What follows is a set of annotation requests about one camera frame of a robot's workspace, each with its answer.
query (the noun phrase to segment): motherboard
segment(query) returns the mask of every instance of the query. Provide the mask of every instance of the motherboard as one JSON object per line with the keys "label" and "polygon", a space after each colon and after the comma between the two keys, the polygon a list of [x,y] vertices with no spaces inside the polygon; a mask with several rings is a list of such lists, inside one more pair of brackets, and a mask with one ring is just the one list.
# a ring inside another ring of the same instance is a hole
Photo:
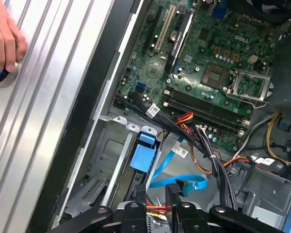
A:
{"label": "motherboard", "polygon": [[193,112],[214,147],[236,151],[271,95],[267,73],[283,32],[226,2],[153,0],[117,95],[135,90],[171,120]]}

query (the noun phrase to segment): ram slot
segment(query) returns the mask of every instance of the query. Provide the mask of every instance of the ram slot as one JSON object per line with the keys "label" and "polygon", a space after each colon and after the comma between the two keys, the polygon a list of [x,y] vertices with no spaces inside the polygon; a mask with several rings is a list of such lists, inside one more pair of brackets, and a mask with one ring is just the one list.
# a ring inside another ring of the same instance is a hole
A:
{"label": "ram slot", "polygon": [[168,31],[168,28],[169,28],[169,25],[170,25],[170,22],[175,14],[175,11],[176,11],[176,7],[171,5],[170,8],[169,8],[169,11],[168,11],[168,14],[167,14],[167,17],[166,17],[166,20],[164,22],[164,25],[163,25],[163,28],[161,30],[161,33],[159,35],[159,38],[156,42],[156,45],[154,47],[154,50],[156,52],[159,52],[161,50],[161,47],[162,47],[162,44],[163,44],[163,41],[165,39],[165,36],[166,36],[166,33]]}
{"label": "ram slot", "polygon": [[154,20],[153,20],[151,28],[150,28],[150,31],[149,31],[146,39],[145,39],[144,47],[142,49],[143,54],[146,53],[147,49],[149,48],[150,42],[153,39],[153,36],[154,36],[154,33],[155,33],[155,29],[156,29],[156,27],[157,27],[157,25],[159,23],[161,14],[163,12],[163,8],[164,8],[163,6],[159,5],[159,7],[158,7],[158,9],[156,11]]}
{"label": "ram slot", "polygon": [[213,126],[218,127],[219,129],[225,129],[227,131],[238,133],[239,131],[243,130],[243,128],[238,124],[233,124],[233,122],[226,122],[216,116],[211,116],[208,114],[205,114],[197,109],[193,109],[187,105],[184,105],[182,103],[178,103],[172,100],[169,100],[168,102],[164,103],[165,107],[168,107],[174,111],[182,111],[184,113],[186,112],[193,112],[194,116],[205,123],[211,124]]}
{"label": "ram slot", "polygon": [[209,114],[219,115],[221,117],[231,119],[234,121],[241,122],[243,120],[242,115],[232,112],[230,110],[224,109],[222,107],[216,106],[212,103],[200,100],[198,98],[195,98],[193,96],[187,95],[185,93],[182,93],[180,91],[176,91],[172,88],[169,88],[171,92],[171,96],[173,100],[176,100],[177,102],[182,103],[189,103],[189,105],[193,108],[202,110],[204,112],[207,112]]}

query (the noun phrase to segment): hand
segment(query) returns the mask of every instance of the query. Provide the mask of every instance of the hand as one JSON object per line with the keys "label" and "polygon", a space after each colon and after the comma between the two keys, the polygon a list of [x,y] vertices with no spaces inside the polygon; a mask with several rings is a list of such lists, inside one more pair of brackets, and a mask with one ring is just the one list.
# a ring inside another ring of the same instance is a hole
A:
{"label": "hand", "polygon": [[8,72],[13,72],[15,61],[22,60],[26,49],[25,37],[0,0],[0,72],[4,65]]}

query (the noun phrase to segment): pci slot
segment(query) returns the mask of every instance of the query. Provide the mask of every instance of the pci slot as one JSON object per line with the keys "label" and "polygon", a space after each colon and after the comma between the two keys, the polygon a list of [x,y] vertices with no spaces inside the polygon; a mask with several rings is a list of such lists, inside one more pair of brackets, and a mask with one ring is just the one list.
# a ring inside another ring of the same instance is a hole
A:
{"label": "pci slot", "polygon": [[146,53],[146,50],[148,49],[149,44],[150,44],[151,40],[153,39],[153,36],[154,36],[154,33],[155,33],[155,29],[157,27],[157,24],[159,23],[161,14],[163,12],[163,9],[164,9],[164,7],[159,5],[159,7],[157,9],[157,12],[155,14],[153,23],[152,23],[151,28],[150,28],[150,32],[149,32],[149,34],[147,35],[147,37],[145,39],[145,44],[144,44],[144,47],[143,47],[143,54]]}
{"label": "pci slot", "polygon": [[175,14],[175,11],[176,11],[176,6],[171,5],[170,8],[169,8],[166,20],[164,22],[163,28],[161,30],[161,33],[159,35],[159,38],[158,38],[158,40],[156,42],[156,45],[154,47],[155,51],[157,51],[157,52],[161,50],[163,41],[165,39],[166,33],[168,31],[170,22],[171,22],[174,14]]}

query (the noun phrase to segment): cpu socket bracket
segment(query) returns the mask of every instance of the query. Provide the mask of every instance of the cpu socket bracket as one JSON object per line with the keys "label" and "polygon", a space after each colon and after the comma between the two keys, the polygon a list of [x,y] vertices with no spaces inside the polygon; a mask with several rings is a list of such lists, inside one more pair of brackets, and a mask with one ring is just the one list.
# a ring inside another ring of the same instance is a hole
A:
{"label": "cpu socket bracket", "polygon": [[[223,91],[226,92],[226,96],[241,102],[249,103],[254,108],[261,108],[268,104],[265,99],[272,95],[271,89],[274,88],[270,76],[235,70],[232,77],[234,78],[233,84],[223,88]],[[246,92],[241,90],[245,79],[258,81],[259,86],[257,87],[255,95],[250,93],[250,90],[254,87],[248,88]]]}

